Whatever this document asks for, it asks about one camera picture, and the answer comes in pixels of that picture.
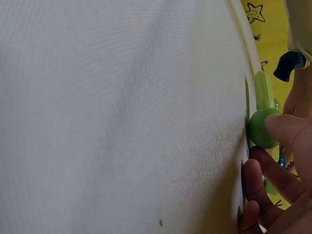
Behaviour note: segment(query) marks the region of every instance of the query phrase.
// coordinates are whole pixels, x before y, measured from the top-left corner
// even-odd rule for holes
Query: black plastic piece
[[[284,82],[289,82],[292,71],[295,68],[305,67],[306,61],[307,59],[302,53],[289,51],[279,59],[274,76]]]

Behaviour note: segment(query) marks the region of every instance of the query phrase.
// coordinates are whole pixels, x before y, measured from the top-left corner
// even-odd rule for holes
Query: white fabric
[[[289,18],[288,49],[301,52],[312,61],[312,0],[285,0]]]
[[[245,82],[226,0],[0,1],[0,233],[233,233]]]

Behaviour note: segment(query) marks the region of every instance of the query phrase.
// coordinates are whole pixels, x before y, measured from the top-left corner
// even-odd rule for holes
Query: green plastic handle
[[[255,98],[257,110],[273,108],[281,111],[280,104],[274,99],[271,79],[268,74],[259,71],[253,77]],[[278,162],[279,160],[279,146],[275,146],[266,150],[271,157]]]
[[[265,108],[275,109],[272,84],[268,74],[262,71],[255,74],[254,90],[257,110]]]

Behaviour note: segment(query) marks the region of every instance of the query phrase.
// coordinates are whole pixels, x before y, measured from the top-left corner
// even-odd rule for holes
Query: green knob
[[[250,140],[262,149],[270,149],[279,144],[269,135],[264,124],[265,118],[270,114],[280,115],[281,113],[273,108],[260,109],[253,114],[248,123]]]
[[[270,195],[278,194],[278,191],[276,190],[276,188],[268,180],[264,181],[264,188],[267,191],[267,193]]]
[[[274,109],[278,110],[279,112],[282,112],[281,104],[279,104],[279,101],[274,98]]]

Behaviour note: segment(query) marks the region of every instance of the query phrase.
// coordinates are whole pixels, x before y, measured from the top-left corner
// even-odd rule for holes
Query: hand
[[[286,99],[283,114],[300,118],[312,117],[312,66],[296,69],[292,89]],[[292,161],[293,153],[286,149],[285,161]]]
[[[312,233],[312,118],[290,115],[268,116],[270,135],[293,150],[298,175],[280,167],[264,150],[252,148],[243,166],[243,180],[248,203],[239,223],[240,234],[260,234],[258,222],[267,234]],[[274,185],[291,204],[282,210],[270,201],[261,175]]]

